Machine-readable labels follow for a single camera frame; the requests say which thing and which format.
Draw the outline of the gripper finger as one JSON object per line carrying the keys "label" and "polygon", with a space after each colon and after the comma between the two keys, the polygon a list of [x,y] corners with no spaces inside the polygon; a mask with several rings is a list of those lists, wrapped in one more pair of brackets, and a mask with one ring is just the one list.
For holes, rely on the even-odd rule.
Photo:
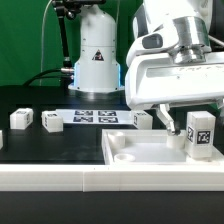
{"label": "gripper finger", "polygon": [[168,104],[160,104],[156,109],[156,115],[165,125],[167,133],[170,136],[179,135],[180,128],[175,124],[173,118],[169,114],[170,107]]}
{"label": "gripper finger", "polygon": [[217,101],[217,107],[220,110],[220,119],[221,121],[224,121],[224,98]]}

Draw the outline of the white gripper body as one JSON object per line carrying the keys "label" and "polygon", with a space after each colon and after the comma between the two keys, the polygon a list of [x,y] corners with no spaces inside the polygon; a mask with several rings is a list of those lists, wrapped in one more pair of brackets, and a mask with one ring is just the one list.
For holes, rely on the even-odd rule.
{"label": "white gripper body", "polygon": [[165,17],[156,26],[133,20],[125,97],[132,109],[224,98],[224,52],[211,50],[202,18]]}

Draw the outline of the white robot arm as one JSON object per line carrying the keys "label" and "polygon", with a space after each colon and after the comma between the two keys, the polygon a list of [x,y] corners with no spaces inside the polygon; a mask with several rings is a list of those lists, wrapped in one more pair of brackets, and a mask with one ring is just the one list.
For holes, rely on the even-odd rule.
{"label": "white robot arm", "polygon": [[[213,0],[143,0],[134,15],[126,103],[133,110],[155,109],[171,135],[171,107],[224,99],[224,52],[210,46],[212,6]],[[115,43],[114,20],[96,5],[84,6],[73,90],[89,97],[116,91]]]}

